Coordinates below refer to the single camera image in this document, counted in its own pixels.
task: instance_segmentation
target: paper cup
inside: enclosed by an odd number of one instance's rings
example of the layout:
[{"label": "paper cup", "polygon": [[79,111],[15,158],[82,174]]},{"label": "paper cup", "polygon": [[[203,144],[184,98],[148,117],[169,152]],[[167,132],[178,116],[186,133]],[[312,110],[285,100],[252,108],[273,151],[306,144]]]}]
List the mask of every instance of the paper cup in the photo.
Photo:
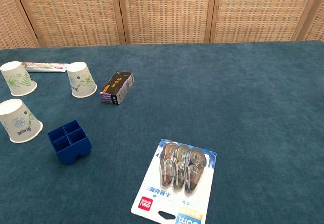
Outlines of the paper cup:
[{"label": "paper cup", "polygon": [[20,99],[0,103],[0,122],[13,143],[28,142],[43,128],[43,124]]},{"label": "paper cup", "polygon": [[92,95],[97,90],[97,85],[93,81],[86,63],[71,63],[66,70],[73,96],[77,98],[85,98]]},{"label": "paper cup", "polygon": [[1,74],[13,96],[23,96],[37,88],[37,83],[30,77],[20,61],[11,61],[0,66]]}]

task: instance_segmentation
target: red logo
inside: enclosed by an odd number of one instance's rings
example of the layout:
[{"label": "red logo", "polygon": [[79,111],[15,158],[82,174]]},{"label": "red logo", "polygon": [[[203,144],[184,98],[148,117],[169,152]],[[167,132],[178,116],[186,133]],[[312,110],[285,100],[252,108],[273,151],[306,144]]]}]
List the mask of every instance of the red logo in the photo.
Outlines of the red logo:
[{"label": "red logo", "polygon": [[149,211],[151,206],[152,206],[153,200],[146,198],[146,197],[142,197],[140,204],[138,205],[138,208],[142,209],[142,210],[146,210]]}]

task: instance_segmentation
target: correction tape package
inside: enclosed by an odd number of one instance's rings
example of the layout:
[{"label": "correction tape package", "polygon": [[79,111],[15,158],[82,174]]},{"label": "correction tape package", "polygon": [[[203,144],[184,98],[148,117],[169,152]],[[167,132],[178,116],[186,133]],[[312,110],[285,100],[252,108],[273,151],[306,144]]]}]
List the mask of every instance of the correction tape package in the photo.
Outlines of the correction tape package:
[{"label": "correction tape package", "polygon": [[216,153],[162,139],[131,213],[161,224],[204,224]]}]

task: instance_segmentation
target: correction tape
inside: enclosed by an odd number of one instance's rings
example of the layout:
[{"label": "correction tape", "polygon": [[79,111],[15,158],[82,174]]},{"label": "correction tape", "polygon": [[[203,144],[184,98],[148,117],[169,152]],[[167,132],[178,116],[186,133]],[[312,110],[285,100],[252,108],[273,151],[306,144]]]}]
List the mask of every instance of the correction tape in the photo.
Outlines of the correction tape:
[{"label": "correction tape", "polygon": [[175,142],[167,143],[161,152],[160,169],[161,169],[161,185],[169,186],[173,176],[173,155],[178,148],[178,144]]},{"label": "correction tape", "polygon": [[184,164],[186,192],[190,193],[197,187],[205,164],[205,155],[199,148],[195,147],[187,152]]},{"label": "correction tape", "polygon": [[174,152],[173,158],[173,188],[179,189],[183,186],[185,181],[184,163],[186,153],[190,148],[186,145],[179,146]]}]

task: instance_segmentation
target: wicker panel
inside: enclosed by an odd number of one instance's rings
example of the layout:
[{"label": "wicker panel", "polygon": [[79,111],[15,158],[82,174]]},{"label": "wicker panel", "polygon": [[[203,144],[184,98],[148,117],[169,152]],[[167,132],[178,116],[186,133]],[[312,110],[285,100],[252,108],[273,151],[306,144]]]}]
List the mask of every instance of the wicker panel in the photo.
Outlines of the wicker panel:
[{"label": "wicker panel", "polygon": [[22,2],[43,46],[121,43],[113,0],[22,0]]},{"label": "wicker panel", "polygon": [[0,49],[36,47],[30,24],[26,23],[15,0],[0,0]]},{"label": "wicker panel", "polygon": [[289,41],[307,1],[218,0],[211,42]]},{"label": "wicker panel", "polygon": [[324,1],[321,3],[319,10],[310,25],[305,40],[324,41]]},{"label": "wicker panel", "polygon": [[121,4],[125,4],[121,8],[130,43],[204,42],[209,0],[123,0]]}]

